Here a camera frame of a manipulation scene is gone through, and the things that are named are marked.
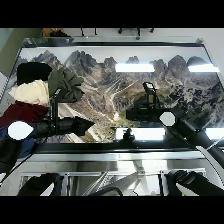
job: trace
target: clothing pile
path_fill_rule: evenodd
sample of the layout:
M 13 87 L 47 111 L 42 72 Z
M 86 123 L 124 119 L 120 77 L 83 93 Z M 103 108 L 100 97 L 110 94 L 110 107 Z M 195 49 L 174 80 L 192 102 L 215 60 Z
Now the clothing pile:
M 66 92 L 60 102 L 77 102 L 84 94 L 78 88 L 83 82 L 83 78 L 68 68 L 52 71 L 44 63 L 20 64 L 17 68 L 17 86 L 9 92 L 16 101 L 0 117 L 0 140 L 5 138 L 7 127 L 15 120 L 31 123 L 43 119 L 48 112 L 49 101 L 58 88 Z M 20 158 L 27 156 L 33 145 L 33 139 L 25 140 Z

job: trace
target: chair leg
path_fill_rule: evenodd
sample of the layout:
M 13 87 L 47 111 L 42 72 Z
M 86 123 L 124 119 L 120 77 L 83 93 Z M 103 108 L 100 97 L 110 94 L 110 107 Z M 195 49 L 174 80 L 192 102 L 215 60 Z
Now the chair leg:
M 120 28 L 120 29 L 118 30 L 118 33 L 119 33 L 119 34 L 121 34 L 121 33 L 122 33 L 122 28 Z
M 83 33 L 83 30 L 82 30 L 82 28 L 81 28 L 81 31 L 82 31 L 82 36 L 84 37 L 85 35 L 84 35 L 84 33 Z
M 140 34 L 140 28 L 137 28 L 137 30 L 138 30 L 138 36 L 136 37 L 136 40 L 139 40 L 140 39 L 140 36 L 141 36 L 141 34 Z

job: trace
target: beige wall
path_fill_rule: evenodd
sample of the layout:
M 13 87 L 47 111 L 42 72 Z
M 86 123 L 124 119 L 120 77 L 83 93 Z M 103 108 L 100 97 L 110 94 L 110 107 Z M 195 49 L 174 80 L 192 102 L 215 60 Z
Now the beige wall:
M 0 51 L 0 72 L 9 76 L 24 38 L 41 37 L 42 28 L 14 28 Z

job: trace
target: table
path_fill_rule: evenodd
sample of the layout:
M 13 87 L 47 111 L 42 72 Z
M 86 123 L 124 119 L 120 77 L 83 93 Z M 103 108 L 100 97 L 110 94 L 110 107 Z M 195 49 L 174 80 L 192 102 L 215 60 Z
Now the table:
M 95 122 L 84 137 L 69 134 L 49 138 L 48 144 L 39 148 L 39 154 L 194 151 L 172 136 L 128 146 L 113 142 L 116 128 L 161 128 L 125 119 L 125 111 L 144 95 L 144 81 L 153 82 L 164 108 L 184 109 L 201 128 L 224 128 L 223 76 L 219 72 L 189 71 L 192 65 L 211 64 L 216 68 L 200 38 L 25 39 L 1 99 L 0 115 L 14 103 L 8 92 L 16 83 L 16 68 L 28 61 L 47 63 L 53 70 L 66 66 L 80 74 L 85 80 L 82 85 L 85 95 L 75 104 L 60 104 L 59 115 L 80 116 Z M 116 72 L 117 63 L 152 64 L 155 71 Z

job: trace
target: dark gray cloth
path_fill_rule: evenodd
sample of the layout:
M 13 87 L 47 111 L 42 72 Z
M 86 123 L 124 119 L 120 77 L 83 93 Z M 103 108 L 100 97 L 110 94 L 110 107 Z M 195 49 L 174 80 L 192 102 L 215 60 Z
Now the dark gray cloth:
M 77 88 L 84 82 L 82 77 L 71 72 L 68 68 L 60 68 L 51 72 L 48 78 L 49 96 L 52 97 L 58 88 L 66 90 L 65 96 L 60 100 L 61 103 L 75 103 L 81 99 L 84 94 Z

